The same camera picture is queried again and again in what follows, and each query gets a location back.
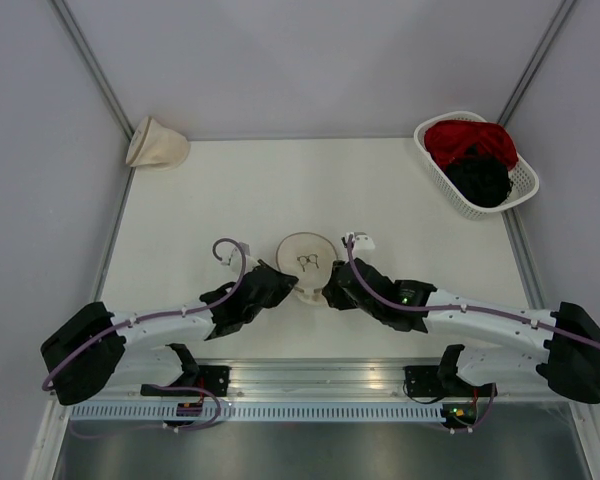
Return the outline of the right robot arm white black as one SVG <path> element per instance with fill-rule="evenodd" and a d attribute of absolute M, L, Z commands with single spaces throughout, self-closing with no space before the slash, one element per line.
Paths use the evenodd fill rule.
<path fill-rule="evenodd" d="M 361 259 L 337 261 L 323 289 L 336 310 L 359 309 L 399 331 L 458 335 L 495 345 L 493 355 L 464 344 L 446 347 L 439 388 L 543 381 L 569 400 L 600 403 L 600 327 L 579 305 L 556 311 L 501 309 L 417 280 L 391 280 Z"/>

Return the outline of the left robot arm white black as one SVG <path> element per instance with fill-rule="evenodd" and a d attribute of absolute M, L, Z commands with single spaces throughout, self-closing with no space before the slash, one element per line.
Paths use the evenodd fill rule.
<path fill-rule="evenodd" d="M 277 307 L 297 277 L 256 262 L 236 282 L 180 308 L 111 312 L 103 302 L 82 307 L 43 342 L 48 370 L 42 388 L 64 406 L 113 387 L 138 386 L 144 396 L 192 393 L 199 367 L 188 346 L 235 334 L 264 309 Z"/>

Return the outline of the red bra in basket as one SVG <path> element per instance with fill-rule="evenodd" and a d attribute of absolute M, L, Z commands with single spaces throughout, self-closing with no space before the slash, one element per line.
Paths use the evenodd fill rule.
<path fill-rule="evenodd" d="M 489 122 L 439 121 L 425 132 L 424 146 L 443 171 L 461 158 L 471 156 L 492 156 L 508 171 L 518 163 L 512 138 L 503 127 Z"/>

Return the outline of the black bra in basket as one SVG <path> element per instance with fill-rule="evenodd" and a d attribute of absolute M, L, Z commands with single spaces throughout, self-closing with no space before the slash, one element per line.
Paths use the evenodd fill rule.
<path fill-rule="evenodd" d="M 475 146 L 452 160 L 444 172 L 464 198 L 479 207 L 495 208 L 512 192 L 513 183 L 505 164 Z"/>

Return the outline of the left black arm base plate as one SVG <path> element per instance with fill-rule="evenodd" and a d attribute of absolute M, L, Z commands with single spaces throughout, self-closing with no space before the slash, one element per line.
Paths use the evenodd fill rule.
<path fill-rule="evenodd" d="M 194 397 L 204 398 L 213 395 L 223 398 L 227 395 L 230 383 L 228 366 L 202 365 L 185 370 L 175 380 L 165 386 L 143 384 L 140 395 L 143 397 Z"/>

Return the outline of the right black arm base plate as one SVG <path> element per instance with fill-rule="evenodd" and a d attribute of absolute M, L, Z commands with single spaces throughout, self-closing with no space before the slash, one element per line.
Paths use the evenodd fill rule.
<path fill-rule="evenodd" d="M 405 366 L 403 387 L 406 395 L 414 400 L 446 398 L 488 398 L 492 387 L 489 383 L 473 386 L 451 373 L 440 373 L 435 365 Z"/>

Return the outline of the aluminium mounting rail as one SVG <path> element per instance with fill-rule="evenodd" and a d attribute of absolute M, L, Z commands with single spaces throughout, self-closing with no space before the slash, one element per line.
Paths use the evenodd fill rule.
<path fill-rule="evenodd" d="M 228 366 L 230 382 L 239 377 L 238 368 L 228 363 L 203 365 Z M 546 362 L 540 363 L 532 357 L 509 350 L 480 350 L 452 345 L 437 364 L 283 362 L 248 364 L 244 369 L 247 380 L 251 382 L 269 382 L 291 388 L 352 381 L 375 387 L 389 380 L 401 380 L 404 383 L 403 368 L 411 365 L 435 365 L 440 373 L 455 374 L 473 386 L 489 383 L 491 386 L 529 389 L 543 384 L 555 394 L 573 401 L 588 404 L 600 402 L 600 364 L 588 362 L 577 352 L 551 353 Z"/>

